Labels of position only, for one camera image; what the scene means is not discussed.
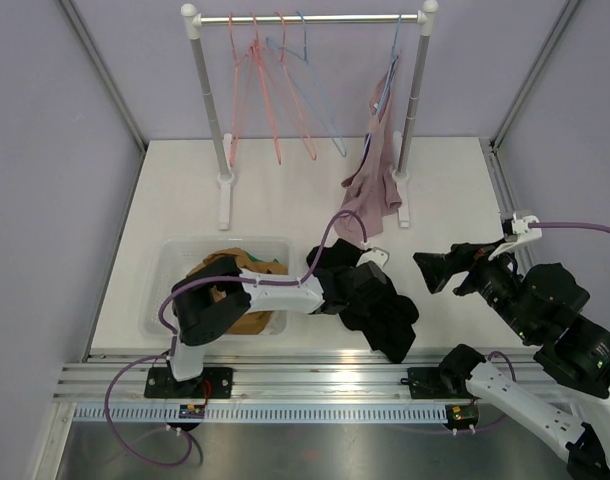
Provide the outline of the green tank top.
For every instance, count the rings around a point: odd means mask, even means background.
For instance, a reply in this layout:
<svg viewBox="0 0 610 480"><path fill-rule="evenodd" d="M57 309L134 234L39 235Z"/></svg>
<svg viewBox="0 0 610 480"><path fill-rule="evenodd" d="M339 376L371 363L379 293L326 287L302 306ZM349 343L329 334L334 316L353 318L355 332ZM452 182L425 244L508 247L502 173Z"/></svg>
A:
<svg viewBox="0 0 610 480"><path fill-rule="evenodd" d="M263 259L259 259L253 255L249 255L248 254L248 258L250 261L255 262L255 263L280 263L280 261L278 259L273 259L273 260L263 260Z"/></svg>

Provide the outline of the black tank top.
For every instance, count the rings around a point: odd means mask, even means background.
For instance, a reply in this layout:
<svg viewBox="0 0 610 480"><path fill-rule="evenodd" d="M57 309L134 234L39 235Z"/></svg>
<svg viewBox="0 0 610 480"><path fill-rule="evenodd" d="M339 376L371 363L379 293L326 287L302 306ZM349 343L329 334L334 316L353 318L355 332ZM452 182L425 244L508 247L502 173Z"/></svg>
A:
<svg viewBox="0 0 610 480"><path fill-rule="evenodd" d="M386 293L368 310L347 309L338 300L335 276L356 267L361 254L362 249L343 239L330 247L315 247L308 253L307 265L314 269L313 276L323 289L323 305L315 312L338 315L347 329L363 333L373 351L383 353L392 363L400 363L416 339L413 324L419 318L419 311L414 302L399 294L385 273Z"/></svg>

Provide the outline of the pink tank top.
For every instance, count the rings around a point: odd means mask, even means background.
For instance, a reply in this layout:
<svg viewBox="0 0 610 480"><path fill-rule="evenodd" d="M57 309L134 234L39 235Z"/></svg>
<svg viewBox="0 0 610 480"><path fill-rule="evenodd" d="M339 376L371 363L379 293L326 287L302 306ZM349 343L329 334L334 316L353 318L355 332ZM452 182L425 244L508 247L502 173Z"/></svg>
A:
<svg viewBox="0 0 610 480"><path fill-rule="evenodd" d="M390 93L381 99L386 82L387 75L384 75L370 97L367 131L370 140L365 141L367 152L362 156L358 169L341 183L345 193L340 209L355 212L365 230L351 215L337 220L334 229L340 238L356 245L365 237L380 234L383 218L396 213L402 204L392 176L394 149Z"/></svg>

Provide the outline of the white tank top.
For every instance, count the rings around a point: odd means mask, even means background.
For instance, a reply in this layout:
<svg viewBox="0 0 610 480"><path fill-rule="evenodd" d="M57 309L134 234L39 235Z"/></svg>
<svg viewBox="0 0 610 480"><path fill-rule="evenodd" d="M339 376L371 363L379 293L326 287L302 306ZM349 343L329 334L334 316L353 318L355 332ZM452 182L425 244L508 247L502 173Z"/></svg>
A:
<svg viewBox="0 0 610 480"><path fill-rule="evenodd" d="M279 335L285 330L286 323L286 314L284 312L274 312L266 324L263 333L266 335Z"/></svg>

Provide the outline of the blue hanger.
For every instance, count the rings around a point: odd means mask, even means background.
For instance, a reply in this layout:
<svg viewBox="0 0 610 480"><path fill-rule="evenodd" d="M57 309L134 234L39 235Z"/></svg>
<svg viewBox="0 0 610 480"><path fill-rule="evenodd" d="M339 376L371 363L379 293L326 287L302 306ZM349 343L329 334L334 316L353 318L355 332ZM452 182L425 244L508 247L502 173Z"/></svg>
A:
<svg viewBox="0 0 610 480"><path fill-rule="evenodd" d="M398 45L398 36L399 36L401 21L402 21L402 14L399 15L397 18L396 30L395 30L394 39L393 39L393 42L391 45L391 51L390 51L390 61L389 61L387 73L383 77L384 82L382 85L381 93L380 93L380 96L378 97L378 101L373 104L373 107L374 107L373 116L378 121L380 121L382 119L382 114L384 113L386 103L389 100L391 90L392 90L392 84L393 84L395 76L396 76L396 70L397 70L397 65L398 65L398 61L399 61L398 59L400 56L400 54L397 53L397 45ZM364 139L364 143L363 143L363 151L362 151L359 167L363 166L363 164L367 158L367 155L368 155L369 149L370 149L372 135L373 134L372 134L371 130L368 131L368 133L365 135L365 139Z"/></svg>
<svg viewBox="0 0 610 480"><path fill-rule="evenodd" d="M342 157L346 157L347 146L345 139L336 126L334 104L330 100L323 82L319 79L319 75L309 55L307 20L300 11L297 11L296 15L299 17L303 32L302 52L299 53L290 49L287 46L286 40L286 63L299 95L301 108L303 110L304 105L309 108L313 118L319 123L326 137L332 141L339 154ZM279 51L277 48L280 43L274 37L267 37L265 39L265 47L276 62L278 62Z"/></svg>

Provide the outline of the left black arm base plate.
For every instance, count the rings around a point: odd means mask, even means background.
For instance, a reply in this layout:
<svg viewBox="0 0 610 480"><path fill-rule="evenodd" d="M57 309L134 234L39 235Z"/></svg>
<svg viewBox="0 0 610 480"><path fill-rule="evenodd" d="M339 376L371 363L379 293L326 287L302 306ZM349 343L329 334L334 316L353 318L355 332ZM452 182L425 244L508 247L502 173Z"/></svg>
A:
<svg viewBox="0 0 610 480"><path fill-rule="evenodd" d="M169 367L148 370L144 397L149 399L230 399L233 369L206 367L200 377L178 381Z"/></svg>

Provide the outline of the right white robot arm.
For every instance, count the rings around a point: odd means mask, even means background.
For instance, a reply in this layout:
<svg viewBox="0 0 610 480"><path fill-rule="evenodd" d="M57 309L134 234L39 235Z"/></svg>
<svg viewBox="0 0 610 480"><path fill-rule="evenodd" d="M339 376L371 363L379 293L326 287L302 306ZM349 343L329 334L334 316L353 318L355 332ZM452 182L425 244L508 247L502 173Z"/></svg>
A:
<svg viewBox="0 0 610 480"><path fill-rule="evenodd" d="M490 244L454 244L445 254L417 252L413 259L430 293L456 274L457 296L476 293L519 337L535 348L534 361L574 395L573 416L506 377L465 344L438 366L441 389L493 404L529 430L566 464L574 479L610 479L610 332L582 315L588 292L561 264L539 264L520 274L515 255Z"/></svg>

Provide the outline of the pink wire hanger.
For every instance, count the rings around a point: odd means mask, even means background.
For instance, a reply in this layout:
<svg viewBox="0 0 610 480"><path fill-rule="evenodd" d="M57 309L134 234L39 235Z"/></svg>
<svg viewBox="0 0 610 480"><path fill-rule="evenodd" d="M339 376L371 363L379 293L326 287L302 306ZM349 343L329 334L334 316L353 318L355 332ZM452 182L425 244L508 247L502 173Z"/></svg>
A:
<svg viewBox="0 0 610 480"><path fill-rule="evenodd" d="M228 32L234 61L233 107L232 107L232 140L229 147L229 164L234 168L237 159L238 146L243 132L244 117L255 63L254 46L250 44L241 54L238 53L234 40L233 14L228 17Z"/></svg>

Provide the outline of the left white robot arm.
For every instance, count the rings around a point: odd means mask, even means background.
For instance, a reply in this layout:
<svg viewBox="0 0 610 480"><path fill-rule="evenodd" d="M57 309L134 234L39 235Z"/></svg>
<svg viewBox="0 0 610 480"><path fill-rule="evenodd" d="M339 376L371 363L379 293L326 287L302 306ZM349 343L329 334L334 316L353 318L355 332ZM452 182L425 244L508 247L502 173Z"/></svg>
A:
<svg viewBox="0 0 610 480"><path fill-rule="evenodd" d="M338 315L379 302L388 281L379 265L315 269L302 277L261 274L221 258L176 283L159 308L159 322L173 335L166 386L180 398L200 388L209 344L240 318L257 312Z"/></svg>

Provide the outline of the brown tank top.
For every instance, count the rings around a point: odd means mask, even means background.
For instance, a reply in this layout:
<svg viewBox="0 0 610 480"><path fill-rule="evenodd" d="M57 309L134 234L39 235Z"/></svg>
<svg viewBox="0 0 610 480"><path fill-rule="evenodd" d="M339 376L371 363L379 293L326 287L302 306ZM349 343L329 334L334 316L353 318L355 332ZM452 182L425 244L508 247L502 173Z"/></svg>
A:
<svg viewBox="0 0 610 480"><path fill-rule="evenodd" d="M249 260L248 254L248 252L240 248L219 250L205 257L202 262L191 271L191 274L196 273L207 265L225 257L232 257L238 268L246 269L250 272L272 275L288 274L288 268L282 263L255 263ZM272 314L273 313L270 311L245 314L227 330L227 333L229 335L261 334Z"/></svg>

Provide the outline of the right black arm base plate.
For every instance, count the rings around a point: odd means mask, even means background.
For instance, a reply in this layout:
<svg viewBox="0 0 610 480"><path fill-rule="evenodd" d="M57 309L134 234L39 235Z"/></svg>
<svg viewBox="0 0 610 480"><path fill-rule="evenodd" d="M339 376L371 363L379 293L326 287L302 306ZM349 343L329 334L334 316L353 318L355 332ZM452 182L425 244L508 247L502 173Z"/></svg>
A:
<svg viewBox="0 0 610 480"><path fill-rule="evenodd" d="M415 400L468 399L472 396L452 392L442 381L438 367L410 367L406 375L399 379L406 386L410 397Z"/></svg>

